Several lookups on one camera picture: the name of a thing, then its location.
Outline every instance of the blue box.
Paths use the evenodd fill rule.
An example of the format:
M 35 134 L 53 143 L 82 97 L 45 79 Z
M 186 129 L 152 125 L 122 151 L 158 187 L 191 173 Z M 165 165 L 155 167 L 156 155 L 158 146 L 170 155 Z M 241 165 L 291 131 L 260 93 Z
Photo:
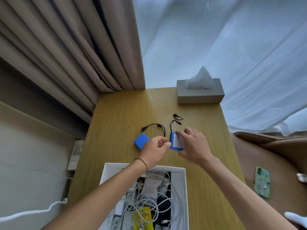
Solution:
M 184 148 L 184 143 L 182 138 L 176 134 L 175 132 L 171 132 L 171 136 L 170 136 L 170 142 L 172 143 L 171 145 L 171 149 L 172 150 L 176 150 L 176 151 L 181 151 Z
M 149 140 L 149 138 L 142 133 L 138 138 L 134 140 L 136 146 L 141 150 L 144 144 Z

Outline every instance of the open box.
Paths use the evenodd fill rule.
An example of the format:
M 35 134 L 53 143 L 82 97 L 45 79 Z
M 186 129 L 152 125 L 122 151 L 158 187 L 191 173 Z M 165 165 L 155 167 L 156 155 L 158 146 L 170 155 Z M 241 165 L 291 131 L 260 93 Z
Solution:
M 123 168 L 128 166 L 128 163 L 105 163 L 100 184 L 104 183 L 106 180 L 111 178 L 113 175 L 120 172 Z M 164 171 L 171 173 L 171 189 L 175 189 L 177 195 L 171 193 L 171 226 L 168 230 L 188 230 L 189 229 L 189 213 L 188 213 L 188 197 L 187 197 L 187 182 L 186 182 L 186 172 L 184 168 L 170 167 L 170 166 L 155 166 L 151 171 Z M 109 216 L 103 222 L 99 230 L 110 230 L 109 218 L 113 219 L 115 208 L 111 211 Z M 131 230 L 130 226 L 123 224 L 123 230 Z

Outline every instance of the phone case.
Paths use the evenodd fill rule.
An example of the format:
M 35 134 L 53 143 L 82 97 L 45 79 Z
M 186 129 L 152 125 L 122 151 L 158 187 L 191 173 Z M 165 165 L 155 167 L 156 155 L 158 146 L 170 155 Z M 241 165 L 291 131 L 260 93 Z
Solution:
M 271 182 L 270 171 L 265 170 L 261 167 L 256 167 L 255 186 L 254 186 L 256 194 L 261 195 L 265 198 L 269 198 L 271 190 L 270 182 Z

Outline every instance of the hand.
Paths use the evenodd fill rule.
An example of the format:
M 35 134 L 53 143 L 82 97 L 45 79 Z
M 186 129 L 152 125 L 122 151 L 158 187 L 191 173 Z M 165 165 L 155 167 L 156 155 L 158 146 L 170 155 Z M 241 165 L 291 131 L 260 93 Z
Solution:
M 211 159 L 215 158 L 205 136 L 195 129 L 187 127 L 184 131 L 176 131 L 183 139 L 185 148 L 179 151 L 178 154 L 187 161 L 203 166 Z
M 162 160 L 165 152 L 171 147 L 169 140 L 162 136 L 147 141 L 140 152 L 141 158 L 146 164 L 148 169 L 154 167 L 160 160 Z

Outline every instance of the gray tissue box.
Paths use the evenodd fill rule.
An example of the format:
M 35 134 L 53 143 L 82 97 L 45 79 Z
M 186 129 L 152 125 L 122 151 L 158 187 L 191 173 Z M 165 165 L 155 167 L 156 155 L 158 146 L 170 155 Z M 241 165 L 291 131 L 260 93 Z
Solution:
M 225 96 L 221 80 L 213 78 L 213 84 L 211 89 L 187 89 L 185 80 L 177 80 L 177 103 L 220 103 Z

